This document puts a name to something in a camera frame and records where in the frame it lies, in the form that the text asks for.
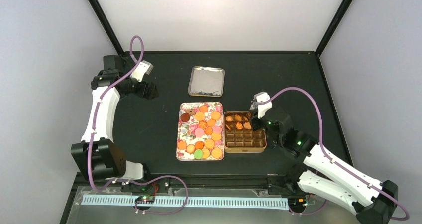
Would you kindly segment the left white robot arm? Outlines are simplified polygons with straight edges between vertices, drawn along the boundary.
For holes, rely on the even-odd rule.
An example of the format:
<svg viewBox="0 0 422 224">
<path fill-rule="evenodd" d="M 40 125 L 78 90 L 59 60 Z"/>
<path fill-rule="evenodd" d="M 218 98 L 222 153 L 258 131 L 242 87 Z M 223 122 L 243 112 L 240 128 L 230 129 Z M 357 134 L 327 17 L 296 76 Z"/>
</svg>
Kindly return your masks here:
<svg viewBox="0 0 422 224">
<path fill-rule="evenodd" d="M 121 98 L 135 94 L 148 100 L 159 96 L 153 82 L 143 80 L 153 65 L 141 61 L 134 71 L 125 73 L 127 61 L 117 55 L 103 58 L 104 68 L 91 81 L 93 103 L 81 141 L 71 146 L 71 155 L 85 180 L 141 180 L 147 168 L 128 161 L 113 140 L 114 116 Z"/>
</svg>

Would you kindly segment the brown round chocolate cookie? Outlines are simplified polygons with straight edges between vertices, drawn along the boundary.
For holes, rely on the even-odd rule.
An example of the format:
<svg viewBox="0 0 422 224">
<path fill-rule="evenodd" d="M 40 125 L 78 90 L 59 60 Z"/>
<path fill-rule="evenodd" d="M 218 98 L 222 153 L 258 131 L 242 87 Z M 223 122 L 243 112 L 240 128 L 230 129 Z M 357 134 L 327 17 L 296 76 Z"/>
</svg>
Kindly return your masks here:
<svg viewBox="0 0 422 224">
<path fill-rule="evenodd" d="M 180 116 L 180 120 L 181 122 L 188 122 L 190 120 L 190 115 L 188 113 L 183 113 Z"/>
</svg>

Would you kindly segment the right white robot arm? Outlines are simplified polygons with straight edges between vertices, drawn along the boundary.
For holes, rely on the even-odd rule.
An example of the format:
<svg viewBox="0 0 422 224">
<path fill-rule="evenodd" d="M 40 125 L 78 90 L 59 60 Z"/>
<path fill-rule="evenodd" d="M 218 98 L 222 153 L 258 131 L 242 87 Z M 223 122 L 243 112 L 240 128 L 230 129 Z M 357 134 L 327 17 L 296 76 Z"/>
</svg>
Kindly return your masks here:
<svg viewBox="0 0 422 224">
<path fill-rule="evenodd" d="M 392 219 L 398 197 L 394 182 L 371 178 L 322 148 L 316 138 L 294 129 L 280 107 L 251 105 L 249 112 L 252 129 L 264 130 L 296 163 L 283 180 L 287 192 L 316 194 L 350 211 L 362 224 L 387 224 Z"/>
</svg>

